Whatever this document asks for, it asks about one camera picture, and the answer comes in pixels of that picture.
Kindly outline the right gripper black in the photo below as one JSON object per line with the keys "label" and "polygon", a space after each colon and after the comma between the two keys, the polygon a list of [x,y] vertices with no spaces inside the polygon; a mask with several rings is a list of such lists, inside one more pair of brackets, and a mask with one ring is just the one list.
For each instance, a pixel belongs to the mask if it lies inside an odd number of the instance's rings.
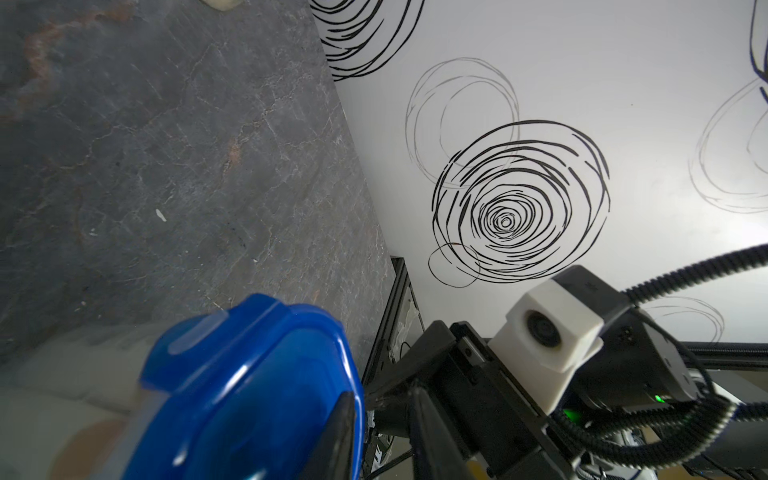
{"label": "right gripper black", "polygon": [[365,408],[375,412],[381,433],[410,442],[408,393],[414,386],[429,393],[468,468],[470,459],[481,457],[495,479],[575,478],[575,449],[468,323],[432,323],[365,389]]}

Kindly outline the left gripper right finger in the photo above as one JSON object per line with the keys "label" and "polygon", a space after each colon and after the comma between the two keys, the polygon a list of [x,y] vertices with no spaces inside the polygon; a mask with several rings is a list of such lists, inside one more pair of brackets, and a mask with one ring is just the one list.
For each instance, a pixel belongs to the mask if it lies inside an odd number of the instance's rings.
{"label": "left gripper right finger", "polygon": [[408,434],[413,475],[420,480],[473,479],[429,393],[414,386],[408,393]]}

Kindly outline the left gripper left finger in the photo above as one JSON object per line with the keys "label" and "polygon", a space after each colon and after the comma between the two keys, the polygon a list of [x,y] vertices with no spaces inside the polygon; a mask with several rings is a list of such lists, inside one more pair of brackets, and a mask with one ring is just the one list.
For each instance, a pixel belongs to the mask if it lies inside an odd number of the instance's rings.
{"label": "left gripper left finger", "polygon": [[312,452],[312,479],[352,478],[355,420],[354,394],[343,392]]}

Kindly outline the clear container blue lid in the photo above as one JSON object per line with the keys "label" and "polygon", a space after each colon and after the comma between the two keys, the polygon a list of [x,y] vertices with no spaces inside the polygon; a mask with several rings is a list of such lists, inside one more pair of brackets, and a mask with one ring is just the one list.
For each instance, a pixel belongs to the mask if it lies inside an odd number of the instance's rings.
{"label": "clear container blue lid", "polygon": [[342,324],[257,294],[175,324],[85,326],[1,370],[5,479],[312,479],[339,396],[362,385]]}

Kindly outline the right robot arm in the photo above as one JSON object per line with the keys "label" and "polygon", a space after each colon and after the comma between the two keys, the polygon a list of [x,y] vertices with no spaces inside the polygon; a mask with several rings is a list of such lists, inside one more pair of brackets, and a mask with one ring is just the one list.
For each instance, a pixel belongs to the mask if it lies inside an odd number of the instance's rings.
{"label": "right robot arm", "polygon": [[599,479],[702,457],[765,403],[717,390],[689,344],[644,310],[678,290],[765,266],[767,249],[719,255],[618,291],[573,266],[524,294],[502,328],[430,325],[365,384],[364,440],[409,441],[417,479]]}

